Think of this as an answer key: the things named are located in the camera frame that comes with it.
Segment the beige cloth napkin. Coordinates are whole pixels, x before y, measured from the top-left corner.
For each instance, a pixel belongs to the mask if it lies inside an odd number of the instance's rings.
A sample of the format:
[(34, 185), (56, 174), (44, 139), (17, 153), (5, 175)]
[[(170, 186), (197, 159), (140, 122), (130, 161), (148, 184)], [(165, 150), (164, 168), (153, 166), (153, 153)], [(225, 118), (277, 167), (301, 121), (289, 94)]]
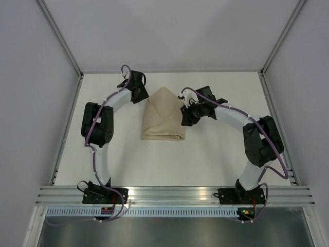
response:
[(185, 127), (181, 125), (182, 100), (166, 87), (161, 87), (148, 100), (142, 123), (144, 140), (185, 140)]

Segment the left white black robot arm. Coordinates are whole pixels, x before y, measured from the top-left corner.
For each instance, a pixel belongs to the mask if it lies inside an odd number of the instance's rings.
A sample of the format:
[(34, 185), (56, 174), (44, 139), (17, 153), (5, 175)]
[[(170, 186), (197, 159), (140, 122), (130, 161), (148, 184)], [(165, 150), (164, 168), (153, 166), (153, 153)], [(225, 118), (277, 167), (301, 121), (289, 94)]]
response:
[(100, 186), (95, 190), (94, 197), (102, 204), (112, 199), (112, 191), (107, 187), (111, 186), (108, 145), (114, 136), (114, 115), (124, 105), (136, 104), (149, 97), (144, 73), (130, 70), (122, 75), (124, 81), (101, 103), (88, 102), (85, 105), (82, 119), (84, 146), (90, 148), (92, 155), (90, 182)]

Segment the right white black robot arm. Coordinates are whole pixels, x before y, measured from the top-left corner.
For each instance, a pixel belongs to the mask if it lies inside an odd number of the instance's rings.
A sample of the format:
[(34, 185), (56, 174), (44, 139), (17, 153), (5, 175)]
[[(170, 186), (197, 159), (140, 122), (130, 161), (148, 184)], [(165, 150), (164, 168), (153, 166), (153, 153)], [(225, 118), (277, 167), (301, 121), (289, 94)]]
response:
[(234, 196), (238, 202), (247, 203), (252, 199), (252, 190), (259, 187), (267, 170), (288, 179), (287, 168), (281, 158), (284, 145), (271, 116), (254, 117), (224, 98), (217, 99), (209, 86), (197, 90), (186, 87), (178, 98), (184, 102), (180, 109), (182, 126), (191, 127), (201, 118), (209, 117), (242, 133), (247, 164), (235, 184)]

